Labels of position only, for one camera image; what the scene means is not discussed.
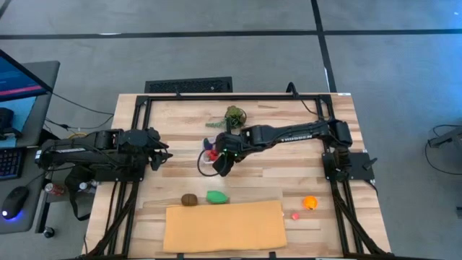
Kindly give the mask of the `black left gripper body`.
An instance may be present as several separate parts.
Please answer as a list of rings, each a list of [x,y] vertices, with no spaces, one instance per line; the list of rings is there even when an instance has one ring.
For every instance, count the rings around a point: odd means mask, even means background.
[[[156,152],[162,152],[157,148],[156,141],[150,138],[145,130],[132,129],[121,134],[121,153],[130,155],[152,156]]]

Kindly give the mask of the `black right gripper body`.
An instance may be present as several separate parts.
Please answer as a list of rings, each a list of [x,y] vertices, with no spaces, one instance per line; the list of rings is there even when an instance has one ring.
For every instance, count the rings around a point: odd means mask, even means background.
[[[229,152],[235,156],[247,156],[253,151],[250,144],[250,131],[244,130],[239,134],[222,132],[217,135],[216,141],[223,141],[225,148],[222,153]]]

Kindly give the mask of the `brown toy kiwi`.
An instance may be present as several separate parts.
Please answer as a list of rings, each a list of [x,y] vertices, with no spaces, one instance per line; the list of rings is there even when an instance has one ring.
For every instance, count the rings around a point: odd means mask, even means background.
[[[194,207],[199,203],[198,197],[195,194],[184,194],[180,201],[185,207]]]

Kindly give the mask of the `clear plastic tupperware container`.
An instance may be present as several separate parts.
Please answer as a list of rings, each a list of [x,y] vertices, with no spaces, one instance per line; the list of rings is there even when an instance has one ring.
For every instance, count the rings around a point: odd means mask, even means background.
[[[216,138],[215,137],[207,137],[207,139],[213,143],[213,149],[212,150],[215,150],[215,142],[216,142]],[[202,163],[204,164],[212,164],[214,161],[209,161],[208,157],[206,156],[206,150],[203,149],[203,140],[202,140],[202,150],[203,152],[201,153],[201,156],[200,156],[200,161],[202,161]]]

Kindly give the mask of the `potted green succulent plant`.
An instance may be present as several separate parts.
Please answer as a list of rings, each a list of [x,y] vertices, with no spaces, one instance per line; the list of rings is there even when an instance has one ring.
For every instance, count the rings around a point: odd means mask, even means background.
[[[205,123],[209,128],[239,129],[245,125],[247,113],[235,105],[227,108],[224,118],[219,122]]]

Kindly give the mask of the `green ribbed toy vegetable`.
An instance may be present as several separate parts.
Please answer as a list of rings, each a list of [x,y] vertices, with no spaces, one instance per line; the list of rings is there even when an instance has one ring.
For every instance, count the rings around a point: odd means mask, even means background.
[[[210,204],[225,204],[228,202],[229,198],[226,194],[221,191],[207,191],[206,200]]]

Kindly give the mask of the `orange waffle cloth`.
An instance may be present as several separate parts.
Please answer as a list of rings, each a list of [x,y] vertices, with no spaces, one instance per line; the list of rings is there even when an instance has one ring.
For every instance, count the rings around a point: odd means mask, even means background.
[[[282,203],[210,204],[166,209],[163,251],[206,253],[287,245]]]

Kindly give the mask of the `small plastic bottle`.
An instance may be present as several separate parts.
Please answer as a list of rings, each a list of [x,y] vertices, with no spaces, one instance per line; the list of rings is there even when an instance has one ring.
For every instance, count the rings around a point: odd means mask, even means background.
[[[98,182],[91,180],[88,182],[81,182],[79,184],[79,192],[94,194],[96,192]]]

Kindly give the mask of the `black floor vent grille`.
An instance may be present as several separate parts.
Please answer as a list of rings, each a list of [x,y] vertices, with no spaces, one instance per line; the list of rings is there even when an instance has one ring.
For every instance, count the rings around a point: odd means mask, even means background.
[[[232,92],[232,77],[167,79],[146,81],[145,93]]]

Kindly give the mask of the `red soda can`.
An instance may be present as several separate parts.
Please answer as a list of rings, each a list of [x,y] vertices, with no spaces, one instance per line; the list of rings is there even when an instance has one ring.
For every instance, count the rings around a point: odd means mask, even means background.
[[[62,196],[65,194],[66,189],[62,185],[58,185],[55,183],[47,183],[44,187],[44,191],[54,196]]]

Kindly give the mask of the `black rounded object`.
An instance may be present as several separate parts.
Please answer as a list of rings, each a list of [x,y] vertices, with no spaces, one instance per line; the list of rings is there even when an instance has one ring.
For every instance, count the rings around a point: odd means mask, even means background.
[[[12,126],[14,112],[8,108],[0,108],[0,141],[9,137],[21,138],[22,132]]]

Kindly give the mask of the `black computer mouse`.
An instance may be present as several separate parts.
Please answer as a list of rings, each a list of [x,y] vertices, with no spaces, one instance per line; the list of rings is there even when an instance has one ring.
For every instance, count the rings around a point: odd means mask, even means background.
[[[5,198],[1,207],[1,216],[5,220],[15,218],[21,211],[29,196],[29,189],[26,186],[14,188]]]

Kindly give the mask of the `computer monitor with blue screen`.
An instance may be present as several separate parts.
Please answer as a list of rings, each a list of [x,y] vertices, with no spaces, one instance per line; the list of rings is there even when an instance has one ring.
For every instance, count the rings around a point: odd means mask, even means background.
[[[0,102],[53,92],[43,80],[0,49]]]

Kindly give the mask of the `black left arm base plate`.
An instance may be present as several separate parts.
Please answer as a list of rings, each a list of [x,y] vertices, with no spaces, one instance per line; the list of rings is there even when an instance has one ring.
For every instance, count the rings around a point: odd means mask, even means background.
[[[144,179],[144,169],[122,168],[118,170],[98,169],[95,171],[95,180],[100,182],[137,182]]]

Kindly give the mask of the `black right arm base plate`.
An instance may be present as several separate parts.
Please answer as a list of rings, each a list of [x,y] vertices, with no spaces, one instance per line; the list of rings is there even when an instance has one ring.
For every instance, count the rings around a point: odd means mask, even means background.
[[[322,154],[326,179],[343,182],[345,180],[372,181],[375,179],[372,165],[378,160],[370,159],[365,152],[351,152],[348,156],[350,164],[343,168],[336,161],[334,153]]]

